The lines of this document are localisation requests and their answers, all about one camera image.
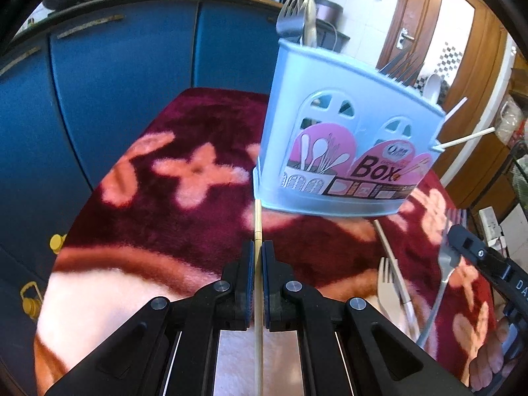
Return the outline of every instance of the human hand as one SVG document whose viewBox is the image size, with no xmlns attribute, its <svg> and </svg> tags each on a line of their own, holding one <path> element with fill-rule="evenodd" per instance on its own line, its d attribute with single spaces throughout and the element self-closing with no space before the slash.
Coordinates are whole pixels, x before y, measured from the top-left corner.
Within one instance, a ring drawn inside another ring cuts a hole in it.
<svg viewBox="0 0 528 396">
<path fill-rule="evenodd" d="M 515 360 L 503 367 L 502 343 L 508 338 L 509 327 L 506 317 L 499 321 L 495 332 L 490 335 L 488 341 L 479 349 L 477 357 L 469 364 L 469 385 L 473 391 L 489 386 L 493 374 L 500 371 L 503 377 L 507 377 L 513 370 Z"/>
</svg>

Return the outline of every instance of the metal bolt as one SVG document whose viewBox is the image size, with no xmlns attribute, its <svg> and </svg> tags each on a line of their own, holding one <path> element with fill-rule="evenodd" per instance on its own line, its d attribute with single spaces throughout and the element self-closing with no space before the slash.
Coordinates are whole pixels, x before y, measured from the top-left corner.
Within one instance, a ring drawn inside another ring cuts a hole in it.
<svg viewBox="0 0 528 396">
<path fill-rule="evenodd" d="M 150 306 L 152 309 L 163 309 L 167 306 L 167 304 L 167 300 L 162 297 L 154 298 L 152 301 L 150 301 Z"/>
<path fill-rule="evenodd" d="M 218 280 L 213 284 L 213 287 L 217 292 L 225 292 L 229 290 L 231 285 L 227 281 Z"/>
<path fill-rule="evenodd" d="M 299 290 L 302 288 L 303 288 L 303 285 L 295 280 L 291 280 L 286 283 L 286 289 L 289 290 L 290 292 L 299 292 Z"/>
<path fill-rule="evenodd" d="M 349 303 L 352 308 L 358 311 L 366 308 L 366 300 L 363 298 L 352 298 Z"/>
</svg>

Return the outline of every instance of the utensil caddy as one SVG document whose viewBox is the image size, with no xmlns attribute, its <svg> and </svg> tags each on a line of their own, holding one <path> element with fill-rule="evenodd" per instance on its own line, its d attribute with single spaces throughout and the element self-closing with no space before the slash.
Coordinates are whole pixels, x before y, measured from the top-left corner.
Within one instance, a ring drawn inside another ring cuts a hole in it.
<svg viewBox="0 0 528 396">
<path fill-rule="evenodd" d="M 281 39 L 254 196 L 291 213 L 396 213 L 442 152 L 444 118 L 373 67 Z"/>
</svg>

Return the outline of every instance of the blanket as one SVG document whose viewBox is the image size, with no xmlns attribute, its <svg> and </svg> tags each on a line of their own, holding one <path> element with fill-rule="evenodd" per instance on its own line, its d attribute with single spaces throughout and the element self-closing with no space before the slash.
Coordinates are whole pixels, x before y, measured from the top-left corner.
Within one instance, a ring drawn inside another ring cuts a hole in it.
<svg viewBox="0 0 528 396">
<path fill-rule="evenodd" d="M 253 237 L 251 171 L 268 97 L 193 88 L 151 123 L 102 180 L 57 256 L 35 337 L 39 395 L 156 296 L 178 300 L 220 277 Z M 423 326 L 439 284 L 445 212 L 429 172 L 380 222 Z M 264 239 L 296 278 L 327 297 L 377 308 L 381 243 L 371 221 L 262 211 Z M 468 363 L 495 326 L 489 284 L 461 260 L 426 351 L 467 383 Z M 397 324 L 406 331 L 405 323 Z M 295 333 L 265 333 L 265 387 L 302 395 Z M 215 395 L 253 394 L 253 334 L 222 332 Z"/>
</svg>

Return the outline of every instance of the yellow valve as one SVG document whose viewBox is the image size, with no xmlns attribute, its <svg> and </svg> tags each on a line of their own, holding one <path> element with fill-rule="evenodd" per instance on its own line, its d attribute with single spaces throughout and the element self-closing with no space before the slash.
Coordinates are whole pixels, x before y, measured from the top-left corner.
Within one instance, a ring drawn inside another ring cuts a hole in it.
<svg viewBox="0 0 528 396">
<path fill-rule="evenodd" d="M 30 287 L 34 287 L 38 298 L 27 298 L 25 293 Z M 39 287 L 36 285 L 35 281 L 30 281 L 25 284 L 22 289 L 20 289 L 20 297 L 22 298 L 22 309 L 24 312 L 30 316 L 31 320 L 36 321 L 40 314 L 40 309 L 42 307 L 42 295 L 40 294 Z"/>
<path fill-rule="evenodd" d="M 59 254 L 59 252 L 61 251 L 62 245 L 64 244 L 65 239 L 66 239 L 66 235 L 55 234 L 49 240 L 49 248 L 51 248 L 51 250 L 53 250 L 55 254 Z"/>
</svg>

